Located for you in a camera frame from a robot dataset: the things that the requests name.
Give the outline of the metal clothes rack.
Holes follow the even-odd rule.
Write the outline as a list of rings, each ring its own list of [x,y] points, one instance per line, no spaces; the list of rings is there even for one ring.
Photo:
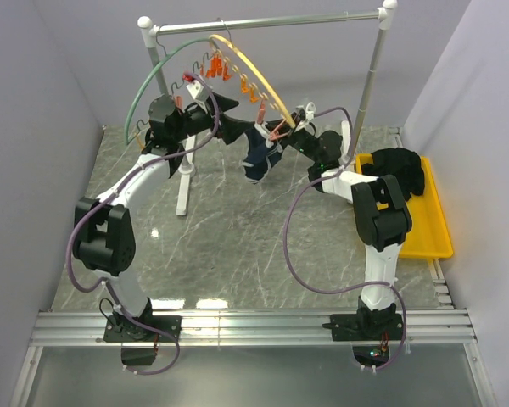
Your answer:
[[[268,17],[250,20],[232,20],[227,23],[230,30],[247,30],[291,25],[312,25],[334,22],[345,22],[353,20],[377,20],[378,36],[372,51],[369,70],[361,95],[359,107],[354,120],[349,123],[353,126],[350,130],[350,146],[356,148],[357,139],[360,136],[364,123],[366,111],[370,101],[372,86],[377,72],[378,61],[382,53],[383,44],[387,31],[392,25],[395,11],[398,8],[396,1],[384,1],[382,6],[375,11],[369,12],[341,12],[337,14],[313,14],[299,16]],[[145,47],[157,47],[158,38],[167,34],[182,34],[195,32],[213,32],[224,30],[222,25],[216,22],[192,23],[183,25],[162,25],[158,26],[148,16],[142,16],[137,20],[137,27],[141,31]]]

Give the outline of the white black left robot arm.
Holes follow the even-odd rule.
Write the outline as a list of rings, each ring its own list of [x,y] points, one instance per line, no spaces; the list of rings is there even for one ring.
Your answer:
[[[166,95],[150,104],[143,149],[134,166],[107,192],[97,198],[82,198],[75,208],[66,254],[69,279],[85,293],[87,287],[75,278],[73,259],[94,271],[111,297],[113,310],[107,318],[111,331],[133,342],[159,336],[174,340],[177,328],[176,323],[166,329],[159,327],[151,301],[131,270],[137,249],[133,213],[179,171],[184,156],[200,147],[195,143],[187,148],[187,139],[204,133],[208,141],[217,137],[231,143],[252,127],[249,121],[227,115],[238,101],[207,91],[199,81],[188,90],[193,101],[186,108]]]

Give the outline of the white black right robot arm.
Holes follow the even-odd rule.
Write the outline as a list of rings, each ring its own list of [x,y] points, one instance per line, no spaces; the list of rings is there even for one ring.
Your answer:
[[[355,229],[365,246],[364,281],[354,320],[334,325],[356,341],[406,336],[405,302],[394,286],[397,262],[412,218],[395,176],[364,176],[347,169],[354,157],[355,137],[349,141],[336,131],[319,137],[296,127],[285,144],[308,157],[308,186],[344,199],[353,207]]]

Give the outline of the yellow clip hanger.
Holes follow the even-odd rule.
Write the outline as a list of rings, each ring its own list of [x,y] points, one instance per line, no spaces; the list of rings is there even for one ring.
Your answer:
[[[249,84],[254,83],[258,87],[260,102],[264,100],[266,107],[269,107],[280,114],[282,120],[286,120],[293,125],[293,117],[288,108],[283,103],[277,92],[271,86],[270,82],[263,76],[256,65],[241,51],[232,41],[232,35],[227,23],[223,19],[217,22],[222,25],[227,33],[227,37],[219,34],[211,34],[209,38],[213,38],[220,51],[216,51],[213,55],[212,68],[210,71],[219,76],[223,81],[228,81],[233,77],[237,77],[240,82],[240,75],[244,74],[249,79]]]

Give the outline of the black garment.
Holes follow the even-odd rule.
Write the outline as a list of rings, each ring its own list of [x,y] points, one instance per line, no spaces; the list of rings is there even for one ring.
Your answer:
[[[372,162],[361,166],[367,176],[394,176],[408,201],[412,196],[422,196],[425,189],[425,175],[421,157],[405,148],[379,149],[371,154]]]

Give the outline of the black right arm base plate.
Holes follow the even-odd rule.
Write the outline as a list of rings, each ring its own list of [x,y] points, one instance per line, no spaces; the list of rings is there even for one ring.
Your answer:
[[[372,318],[371,316],[334,314],[322,327],[331,331],[334,342],[400,340],[405,324],[401,315]]]

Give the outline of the pink end clothespin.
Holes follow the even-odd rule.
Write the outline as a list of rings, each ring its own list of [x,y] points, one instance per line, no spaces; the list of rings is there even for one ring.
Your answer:
[[[271,129],[267,128],[267,130],[269,133],[266,138],[266,146],[271,148],[278,140],[288,135],[289,127],[285,120],[281,120]]]

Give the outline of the yellow plastic tray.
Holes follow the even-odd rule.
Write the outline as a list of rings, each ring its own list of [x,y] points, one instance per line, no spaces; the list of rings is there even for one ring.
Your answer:
[[[351,187],[355,229],[365,243],[376,242],[369,233],[374,231],[375,219],[384,210],[394,213],[407,209],[411,218],[411,229],[406,233],[399,256],[405,259],[448,259],[454,251],[445,215],[427,158],[421,157],[425,175],[425,189],[422,196],[412,196],[408,201],[399,198],[393,204],[384,183],[379,187],[367,186],[367,181]]]

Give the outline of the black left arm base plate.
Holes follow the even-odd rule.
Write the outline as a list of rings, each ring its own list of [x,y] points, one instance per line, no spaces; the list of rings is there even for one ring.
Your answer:
[[[132,323],[125,316],[108,318],[103,342],[119,344],[120,357],[128,367],[149,367],[157,359],[158,345],[177,342],[182,329],[179,315],[149,316],[147,321]]]

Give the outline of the aluminium rail frame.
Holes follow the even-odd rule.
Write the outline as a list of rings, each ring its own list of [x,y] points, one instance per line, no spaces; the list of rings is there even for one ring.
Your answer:
[[[14,406],[494,406],[469,315],[412,310],[403,354],[359,367],[318,309],[184,310],[169,371],[134,376],[96,313],[42,313]]]

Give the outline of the navy blue underwear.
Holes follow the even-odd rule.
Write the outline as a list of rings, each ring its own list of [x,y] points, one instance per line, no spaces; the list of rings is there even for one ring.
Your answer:
[[[247,180],[262,181],[269,171],[282,159],[283,147],[269,140],[269,133],[255,124],[245,132],[249,148],[241,165]]]

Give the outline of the green clip hanger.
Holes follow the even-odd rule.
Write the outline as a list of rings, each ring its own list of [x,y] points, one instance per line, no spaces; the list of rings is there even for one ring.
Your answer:
[[[213,38],[209,38],[209,37],[195,38],[190,41],[184,42],[183,44],[179,45],[175,49],[173,49],[169,52],[166,52],[165,56],[163,58],[160,57],[157,47],[148,47],[147,48],[153,68],[148,73],[148,76],[145,78],[145,80],[143,81],[141,86],[138,88],[137,93],[136,93],[135,97],[133,98],[131,106],[126,114],[125,124],[123,127],[124,144],[126,147],[136,138],[131,133],[132,119],[135,116],[138,104],[140,103],[141,99],[143,98],[143,94],[146,92],[146,90],[149,87],[149,84],[151,83],[153,78],[155,78],[157,81],[157,85],[158,85],[161,95],[173,94],[172,89],[168,87],[168,85],[165,81],[163,67],[171,59],[173,59],[177,54],[179,54],[183,49],[191,47],[198,43],[208,43],[212,49],[212,51],[210,53],[208,53],[205,57],[203,57],[202,59],[199,60],[200,63],[206,62],[207,60],[210,59],[210,57],[212,57],[215,54],[216,51],[220,51],[220,47],[217,45],[215,40]]]

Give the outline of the orange yellow clothespin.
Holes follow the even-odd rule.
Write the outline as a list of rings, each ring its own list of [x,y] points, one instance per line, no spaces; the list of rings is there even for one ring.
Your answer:
[[[241,93],[246,94],[250,92],[249,79],[246,75],[240,75]]]
[[[256,103],[259,100],[260,100],[260,96],[259,96],[258,87],[254,83],[251,83],[249,85],[249,101],[251,103]]]

